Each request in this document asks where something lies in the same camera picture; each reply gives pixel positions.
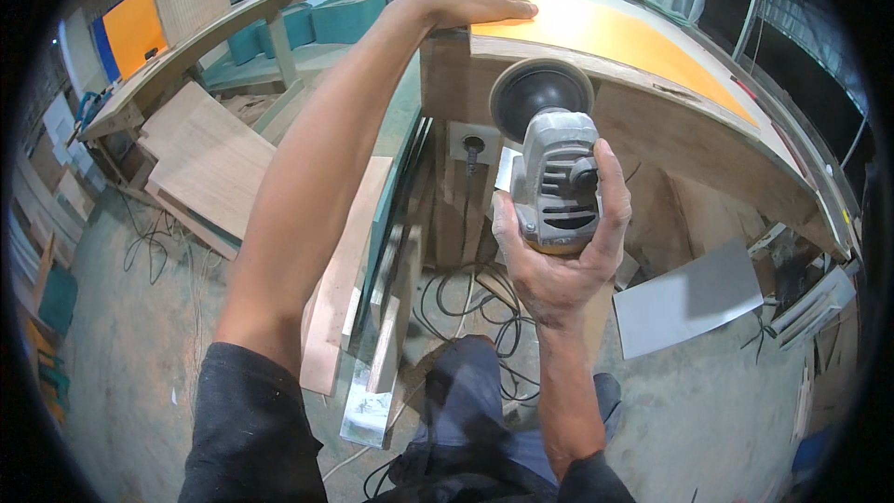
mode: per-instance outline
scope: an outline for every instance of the fingers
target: fingers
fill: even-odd
[[[507,268],[512,268],[514,264],[520,263],[524,256],[525,240],[521,237],[519,229],[519,217],[515,213],[515,204],[512,198],[504,191],[494,192],[491,201],[494,206],[494,225],[491,231],[494,232],[494,238],[503,251],[506,258]]]
[[[591,268],[610,265],[610,270],[614,273],[620,263],[624,232],[632,213],[630,191],[624,184],[624,172],[618,158],[611,151],[609,142],[600,138],[593,150],[599,168],[603,212],[593,240],[580,254],[580,261]]]

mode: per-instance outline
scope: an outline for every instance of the electrical outlet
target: electrical outlet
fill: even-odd
[[[496,127],[484,125],[472,125],[450,121],[447,125],[450,138],[450,157],[453,160],[464,162],[468,152],[462,147],[462,142],[469,136],[477,136],[485,143],[485,149],[478,152],[478,163],[493,165],[499,163],[501,153],[501,134]]]

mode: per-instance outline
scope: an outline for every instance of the grinder body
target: grinder body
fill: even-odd
[[[587,113],[595,93],[589,77],[568,62],[528,59],[507,68],[491,90],[491,115],[510,140],[509,194],[522,236],[537,251],[580,252],[599,223],[599,138]]]
[[[509,194],[521,235],[537,251],[580,252],[596,232],[598,138],[585,113],[548,110],[528,124],[522,155],[512,161]]]

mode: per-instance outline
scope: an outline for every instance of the right hand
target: right hand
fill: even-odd
[[[618,270],[624,232],[630,222],[630,191],[620,162],[606,140],[594,147],[602,181],[603,213],[593,240],[576,259],[534,251],[521,237],[515,205],[505,192],[494,194],[494,237],[520,301],[539,326],[566,332],[583,329],[582,309]]]

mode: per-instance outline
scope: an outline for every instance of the forearm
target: forearm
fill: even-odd
[[[572,462],[605,448],[605,428],[580,326],[537,326],[540,345],[540,421],[543,446],[561,481]]]
[[[257,191],[217,340],[237,338],[233,343],[266,353],[277,332],[299,334],[302,309],[341,237],[388,103],[431,26],[419,0],[388,5],[295,118]],[[242,318],[247,312],[272,318],[262,325]],[[253,346],[246,327],[257,327],[266,345]],[[296,373],[297,362],[289,363]]]

